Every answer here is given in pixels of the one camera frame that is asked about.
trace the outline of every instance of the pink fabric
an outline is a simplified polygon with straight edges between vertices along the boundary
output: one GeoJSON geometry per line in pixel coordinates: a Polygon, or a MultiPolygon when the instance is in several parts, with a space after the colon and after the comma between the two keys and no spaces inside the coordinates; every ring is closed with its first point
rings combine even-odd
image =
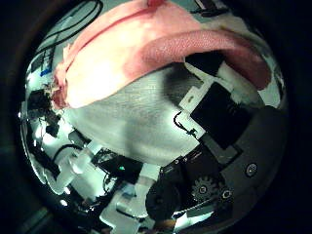
{"type": "Polygon", "coordinates": [[[227,63],[257,88],[268,84],[269,69],[247,40],[202,30],[170,1],[130,1],[99,17],[64,48],[55,72],[55,107],[85,106],[166,64],[213,50],[223,51],[227,63]]]}

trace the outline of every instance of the black plastic piece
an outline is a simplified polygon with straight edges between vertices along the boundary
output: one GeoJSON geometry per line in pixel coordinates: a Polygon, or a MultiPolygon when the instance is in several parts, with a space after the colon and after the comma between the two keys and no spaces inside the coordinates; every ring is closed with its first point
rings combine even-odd
{"type": "Polygon", "coordinates": [[[27,117],[30,120],[43,117],[50,107],[50,99],[44,90],[33,91],[27,101],[27,117]]]}
{"type": "Polygon", "coordinates": [[[59,125],[54,124],[54,125],[49,125],[46,128],[46,133],[51,135],[52,137],[57,137],[59,132],[59,125]]]}
{"type": "Polygon", "coordinates": [[[148,215],[157,221],[171,218],[180,206],[179,197],[180,193],[174,184],[156,182],[146,195],[148,215]]]}
{"type": "Polygon", "coordinates": [[[207,74],[216,76],[224,61],[224,55],[220,52],[196,53],[186,57],[185,61],[207,74]]]}
{"type": "Polygon", "coordinates": [[[104,171],[110,172],[113,177],[120,177],[129,183],[135,184],[142,168],[142,163],[115,153],[113,155],[112,159],[98,163],[97,166],[104,171]]]}
{"type": "Polygon", "coordinates": [[[41,66],[43,61],[44,61],[44,56],[43,55],[38,56],[38,58],[35,59],[33,63],[31,63],[30,71],[34,72],[35,70],[37,70],[41,66]]]}
{"type": "Polygon", "coordinates": [[[218,83],[212,84],[191,117],[223,149],[235,143],[252,118],[249,111],[236,104],[230,93],[218,83]]]}
{"type": "Polygon", "coordinates": [[[54,125],[58,123],[58,121],[60,120],[60,116],[57,115],[54,111],[50,110],[47,112],[45,120],[48,124],[54,125]]]}

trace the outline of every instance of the black gear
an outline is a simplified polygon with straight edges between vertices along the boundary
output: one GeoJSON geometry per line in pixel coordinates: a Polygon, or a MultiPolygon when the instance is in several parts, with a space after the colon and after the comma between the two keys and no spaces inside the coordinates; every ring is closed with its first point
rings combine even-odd
{"type": "Polygon", "coordinates": [[[192,195],[195,201],[204,202],[215,197],[218,189],[213,179],[207,176],[199,177],[192,186],[192,195]]]}

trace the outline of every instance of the bolt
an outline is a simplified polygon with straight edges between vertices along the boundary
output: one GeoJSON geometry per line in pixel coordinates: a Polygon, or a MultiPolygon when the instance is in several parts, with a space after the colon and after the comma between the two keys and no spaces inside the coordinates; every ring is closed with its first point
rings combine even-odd
{"type": "Polygon", "coordinates": [[[207,187],[205,185],[201,186],[199,188],[199,193],[201,193],[201,194],[207,193],[207,187]]]}
{"type": "Polygon", "coordinates": [[[222,198],[223,199],[228,199],[232,196],[232,192],[230,190],[225,190],[223,193],[222,193],[222,198]]]}
{"type": "Polygon", "coordinates": [[[256,174],[257,165],[255,163],[249,164],[246,168],[246,175],[248,177],[253,177],[256,174]]]}

